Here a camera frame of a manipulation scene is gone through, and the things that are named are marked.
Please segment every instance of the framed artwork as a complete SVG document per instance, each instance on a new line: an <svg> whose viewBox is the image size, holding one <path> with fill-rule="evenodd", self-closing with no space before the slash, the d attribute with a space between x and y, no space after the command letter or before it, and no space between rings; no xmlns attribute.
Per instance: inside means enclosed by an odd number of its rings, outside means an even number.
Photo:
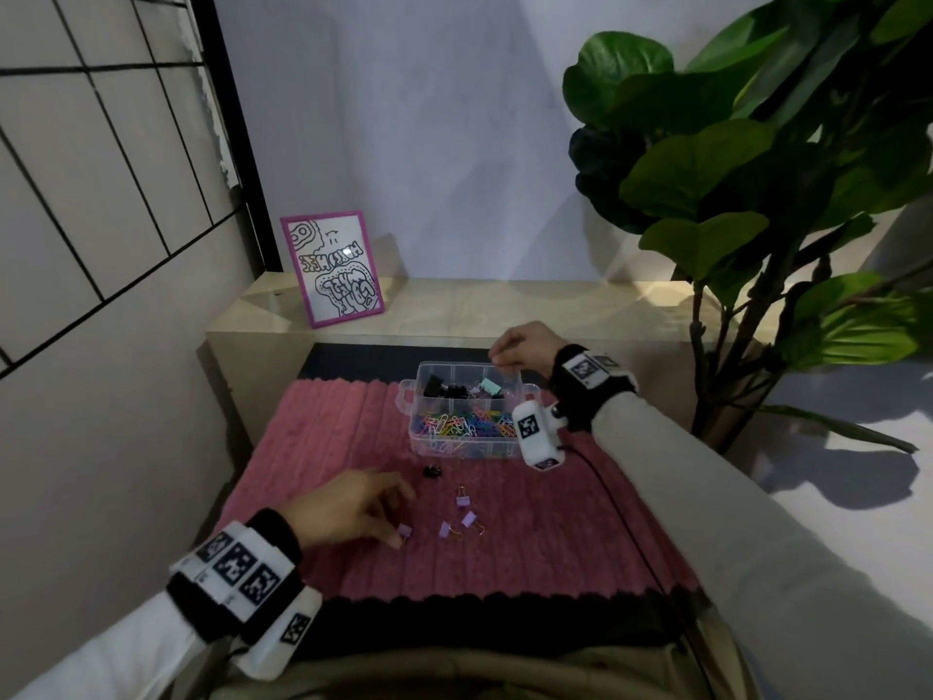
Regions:
<svg viewBox="0 0 933 700"><path fill-rule="evenodd" d="M313 329L385 311L361 210L280 220Z"/></svg>

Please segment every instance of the plastic container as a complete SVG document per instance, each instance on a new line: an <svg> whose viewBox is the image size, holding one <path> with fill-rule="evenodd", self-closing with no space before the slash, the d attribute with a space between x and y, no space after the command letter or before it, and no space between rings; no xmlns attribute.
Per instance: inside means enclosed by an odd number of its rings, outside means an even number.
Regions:
<svg viewBox="0 0 933 700"><path fill-rule="evenodd" d="M478 385L489 379L500 388L500 397L495 399L449 399L425 398L425 386L431 376L437 376L446 385ZM412 451L417 455L458 457L460 459L494 459L520 456L516 437L441 436L419 431L416 423L419 415L462 415L475 411L502 411L511 413L520 402L534 398L540 401L541 391L536 385L523 384L521 374L507 375L488 363L437 363L424 362L418 366L418 376L413 381L402 381L398 385L396 405L409 415L409 439Z"/></svg>

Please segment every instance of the pink mat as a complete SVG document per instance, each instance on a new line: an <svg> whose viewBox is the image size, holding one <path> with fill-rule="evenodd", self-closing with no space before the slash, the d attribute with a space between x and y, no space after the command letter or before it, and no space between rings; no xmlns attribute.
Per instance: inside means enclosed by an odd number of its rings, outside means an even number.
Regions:
<svg viewBox="0 0 933 700"><path fill-rule="evenodd" d="M562 467L541 473L519 460L415 456L408 416L395 405L397 389L397 384L340 380L292 384L217 529L343 470L398 470L418 493L402 517L414 529L412 538L400 552L360 541L306 553L301 574L326 598L420 600L495 592L611 596L657 588L605 491L578 457L568 454ZM664 586L696 589L691 569L615 463L589 435L565 433L564 439L599 469ZM427 464L439 464L443 477L424 478ZM441 522L461 528L466 512L454 503L459 485L472 498L486 532L480 537L470 529L461 541L442 540Z"/></svg>

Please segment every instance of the person's left hand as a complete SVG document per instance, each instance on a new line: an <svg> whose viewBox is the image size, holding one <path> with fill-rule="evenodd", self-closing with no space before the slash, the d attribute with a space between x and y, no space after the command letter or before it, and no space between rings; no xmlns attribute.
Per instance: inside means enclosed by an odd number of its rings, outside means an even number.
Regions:
<svg viewBox="0 0 933 700"><path fill-rule="evenodd" d="M400 496L415 498L412 485L398 472L349 470L278 510L302 550L358 538L374 538L398 550L403 540L385 509L398 508Z"/></svg>

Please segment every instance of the hand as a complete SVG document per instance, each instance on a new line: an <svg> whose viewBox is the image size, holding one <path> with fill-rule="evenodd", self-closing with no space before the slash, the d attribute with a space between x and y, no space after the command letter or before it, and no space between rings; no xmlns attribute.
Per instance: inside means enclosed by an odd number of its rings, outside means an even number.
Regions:
<svg viewBox="0 0 933 700"><path fill-rule="evenodd" d="M489 350L489 358L503 370L530 368L550 378L557 352L568 343L543 322L529 322L500 336Z"/></svg>
<svg viewBox="0 0 933 700"><path fill-rule="evenodd" d="M314 545L374 538L391 548L402 547L402 537L385 515L404 497L414 501L412 485L401 474L349 470L308 494L279 507L295 531L302 550Z"/></svg>

